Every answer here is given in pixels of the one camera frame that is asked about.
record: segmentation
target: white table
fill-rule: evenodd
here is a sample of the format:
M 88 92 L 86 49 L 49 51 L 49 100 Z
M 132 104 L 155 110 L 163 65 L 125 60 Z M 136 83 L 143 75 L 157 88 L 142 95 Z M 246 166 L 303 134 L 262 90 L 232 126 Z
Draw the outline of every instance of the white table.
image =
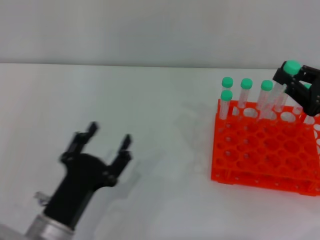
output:
M 0 222 L 24 232 L 64 176 L 59 155 L 98 121 L 86 151 L 111 160 L 123 136 L 134 159 L 100 189 L 76 240 L 315 240 L 320 198 L 210 180 L 214 114 L 225 76 L 267 69 L 0 64 Z

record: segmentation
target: green test tube cap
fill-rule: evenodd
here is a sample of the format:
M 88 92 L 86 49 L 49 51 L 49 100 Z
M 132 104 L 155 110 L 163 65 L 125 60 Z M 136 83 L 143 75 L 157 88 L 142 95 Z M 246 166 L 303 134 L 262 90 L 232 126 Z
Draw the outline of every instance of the green test tube cap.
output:
M 283 66 L 283 70 L 290 75 L 296 75 L 301 69 L 301 64 L 296 60 L 288 60 Z
M 233 84 L 234 84 L 234 80 L 229 76 L 226 76 L 222 79 L 222 87 L 226 89 L 231 88 Z
M 221 100 L 223 101 L 230 101 L 232 99 L 232 91 L 230 90 L 223 90 L 221 92 Z
M 243 88 L 243 89 L 251 89 L 252 88 L 252 80 L 250 78 L 242 79 L 241 88 Z
M 261 89 L 263 91 L 269 92 L 269 91 L 272 90 L 273 86 L 274 86 L 274 84 L 270 80 L 263 80 L 262 83 L 261 83 Z

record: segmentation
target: white wall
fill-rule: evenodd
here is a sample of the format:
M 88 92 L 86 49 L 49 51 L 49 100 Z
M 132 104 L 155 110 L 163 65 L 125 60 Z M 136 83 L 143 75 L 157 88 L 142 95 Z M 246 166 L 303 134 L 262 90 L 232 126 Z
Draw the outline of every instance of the white wall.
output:
M 320 66 L 318 0 L 0 0 L 0 62 Z

